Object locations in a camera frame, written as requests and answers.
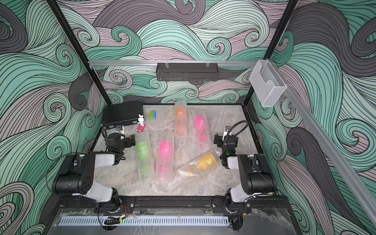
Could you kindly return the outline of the bubble wrap sheet of yellow glass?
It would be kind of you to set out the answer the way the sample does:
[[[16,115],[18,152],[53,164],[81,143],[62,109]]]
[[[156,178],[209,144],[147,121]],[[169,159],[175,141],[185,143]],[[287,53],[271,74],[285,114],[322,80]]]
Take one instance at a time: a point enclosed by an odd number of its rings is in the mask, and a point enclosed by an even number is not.
[[[208,174],[220,165],[220,148],[214,148],[177,170],[179,177],[193,179]]]

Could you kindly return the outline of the pink wine glass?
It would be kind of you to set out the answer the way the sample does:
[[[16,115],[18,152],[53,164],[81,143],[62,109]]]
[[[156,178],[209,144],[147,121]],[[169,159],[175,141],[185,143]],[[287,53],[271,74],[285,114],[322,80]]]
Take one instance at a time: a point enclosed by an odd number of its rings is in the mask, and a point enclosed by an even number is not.
[[[209,134],[208,134],[208,124],[207,119],[205,116],[195,116],[194,118],[194,127],[197,140],[200,144],[207,144],[209,141]]]

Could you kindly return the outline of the yellow wine glass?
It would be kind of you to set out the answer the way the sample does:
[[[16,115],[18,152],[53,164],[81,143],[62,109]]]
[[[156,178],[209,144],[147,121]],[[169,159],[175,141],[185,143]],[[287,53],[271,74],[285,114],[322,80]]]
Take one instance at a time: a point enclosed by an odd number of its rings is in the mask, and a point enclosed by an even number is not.
[[[213,153],[207,153],[195,159],[188,164],[188,172],[198,175],[206,171],[214,169],[217,165],[217,158]]]

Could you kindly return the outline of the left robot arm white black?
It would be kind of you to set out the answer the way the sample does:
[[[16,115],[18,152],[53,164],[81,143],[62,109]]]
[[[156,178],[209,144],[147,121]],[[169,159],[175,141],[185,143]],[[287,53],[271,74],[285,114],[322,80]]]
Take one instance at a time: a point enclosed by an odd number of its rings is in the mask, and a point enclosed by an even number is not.
[[[119,208],[118,191],[95,181],[94,172],[96,168],[118,165],[125,160],[124,150],[136,145],[135,136],[112,133],[105,138],[105,144],[107,151],[67,155],[53,180],[52,192],[61,196],[84,196]]]

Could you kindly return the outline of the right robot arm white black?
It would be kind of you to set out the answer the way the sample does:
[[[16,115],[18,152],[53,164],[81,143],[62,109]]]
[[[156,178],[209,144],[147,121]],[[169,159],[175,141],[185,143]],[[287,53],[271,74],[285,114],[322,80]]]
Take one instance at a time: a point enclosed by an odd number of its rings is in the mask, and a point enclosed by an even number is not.
[[[256,196],[276,192],[277,183],[269,168],[261,163],[262,154],[236,154],[238,137],[226,132],[223,136],[215,134],[213,143],[220,147],[220,160],[226,169],[238,170],[240,183],[228,189],[225,194],[227,207],[245,203]]]

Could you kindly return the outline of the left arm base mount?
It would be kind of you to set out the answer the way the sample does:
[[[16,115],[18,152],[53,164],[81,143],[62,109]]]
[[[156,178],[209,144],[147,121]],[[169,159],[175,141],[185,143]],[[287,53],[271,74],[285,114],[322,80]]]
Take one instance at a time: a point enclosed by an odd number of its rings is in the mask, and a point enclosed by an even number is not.
[[[96,213],[103,215],[131,214],[135,206],[135,197],[120,196],[118,201],[111,200],[106,203],[99,203]]]

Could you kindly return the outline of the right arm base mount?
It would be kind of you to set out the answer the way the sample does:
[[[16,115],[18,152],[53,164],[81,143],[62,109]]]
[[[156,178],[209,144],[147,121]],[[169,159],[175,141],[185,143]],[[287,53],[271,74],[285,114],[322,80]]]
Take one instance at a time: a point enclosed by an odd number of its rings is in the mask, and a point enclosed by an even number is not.
[[[211,203],[213,213],[238,215],[251,212],[250,208],[244,202],[233,202],[227,194],[225,196],[213,196]]]

